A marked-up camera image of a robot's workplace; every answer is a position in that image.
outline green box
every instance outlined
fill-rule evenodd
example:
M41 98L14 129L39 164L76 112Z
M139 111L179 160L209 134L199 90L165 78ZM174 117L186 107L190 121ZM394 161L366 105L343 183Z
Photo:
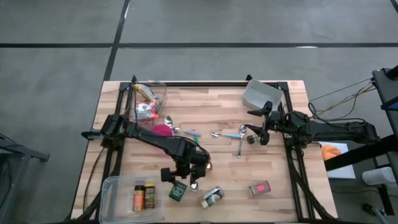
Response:
M175 181L173 188L169 193L169 197L179 202L181 201L186 189L187 186L185 184Z

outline gray concrete floor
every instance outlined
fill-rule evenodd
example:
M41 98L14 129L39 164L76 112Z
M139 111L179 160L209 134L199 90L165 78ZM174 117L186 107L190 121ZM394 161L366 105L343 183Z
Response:
M0 43L112 43L122 5L0 0ZM388 0L138 0L130 3L121 42L397 42L397 21ZM0 49L0 133L51 153L48 163L29 165L13 223L60 222L68 215L87 144L80 132L92 124L110 51ZM141 80L242 80L251 74L304 80L312 99L397 65L396 55L396 48L119 49L111 80L132 74ZM330 106L361 85L315 105ZM351 117L366 119L387 136L392 131L380 104L375 91L360 96ZM350 108L343 105L328 116ZM354 166L357 177L372 168L371 161ZM336 192L368 189L359 179L330 183ZM393 187L391 194L398 191ZM333 196L344 220L373 222L360 205L381 205L372 192ZM398 200L391 199L398 211Z

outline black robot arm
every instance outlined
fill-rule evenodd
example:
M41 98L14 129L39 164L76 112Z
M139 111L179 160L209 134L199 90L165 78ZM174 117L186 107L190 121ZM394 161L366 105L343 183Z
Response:
M206 166L210 155L192 140L180 136L161 136L128 121L123 115L108 115L101 128L104 136L103 147L110 148L114 139L134 138L144 143L163 149L175 161L176 171L169 168L161 170L162 181L175 182L175 177L185 179L190 175L191 184L199 177L206 176Z
M380 140L375 127L365 121L318 123L298 111L281 115L278 111L271 111L271 108L272 103L268 101L263 109L248 111L249 114L265 117L262 127L246 125L261 138L262 145L268 144L268 130L288 134L290 145L299 148L306 148L307 144L312 141L352 140L357 143L369 144Z

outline butcher block tabletop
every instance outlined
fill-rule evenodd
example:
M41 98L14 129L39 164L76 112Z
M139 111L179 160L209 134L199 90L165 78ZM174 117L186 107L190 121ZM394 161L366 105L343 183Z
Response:
M289 85L293 109L310 114L304 82L300 80L284 82ZM120 82L103 83L93 128L101 129L107 115L114 113L119 84ZM169 115L173 119L173 127L202 133L199 144L210 153L213 170L208 171L206 177L198 179L197 192L189 189L189 177L185 180L177 177L177 180L188 185L181 202L169 198L171 183L156 186L156 190L164 191L165 222L297 221L282 134L271 133L269 144L266 146L249 145L244 138L240 159L236 157L239 139L215 138L210 134L212 131L237 134L242 124L257 126L262 124L264 118L246 113L251 109L242 104L243 91L243 86L167 88L167 102L162 114ZM192 138L184 133L179 134ZM253 132L248 130L246 136L250 134ZM78 217L83 211L83 196L94 162L102 150L100 144L100 139L90 141L88 144L73 204L72 218ZM319 145L309 144L304 151L310 189L327 212L337 217ZM88 188L86 206L100 190L105 157L106 149L101 154ZM160 176L160 169L164 167L175 170L175 163L161 149L136 139L126 139L120 175ZM270 184L271 191L251 197L248 187L264 180ZM198 201L199 196L217 185L224 190L224 198L204 210ZM300 190L300 200L303 212L306 214L304 198Z

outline spoon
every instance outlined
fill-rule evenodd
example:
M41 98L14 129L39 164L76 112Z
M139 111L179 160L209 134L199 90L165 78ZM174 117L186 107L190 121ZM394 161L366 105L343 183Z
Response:
M185 131L185 130L182 130L180 128L172 128L172 130L173 130L173 133L179 133L180 131L182 131L184 133L191 134L193 136L201 137L201 134L198 133L198 132L195 132L195 131Z
M166 124L166 125L169 126L170 128L172 127L172 125L173 125L173 120L172 120L172 118L171 118L169 115L166 115L166 116L164 117L164 124Z
M214 137L220 137L220 136L227 136L227 137L231 137L231 138L241 138L240 134L223 134L223 133L219 133L217 131L213 131L211 132L211 135Z
M241 141L239 142L238 153L236 154L236 157L237 157L237 158L240 158L240 157L241 157L241 153L242 153L242 139L243 139L243 136L246 134L246 131L247 131L246 125L243 124L243 125L239 128L239 134L241 135Z

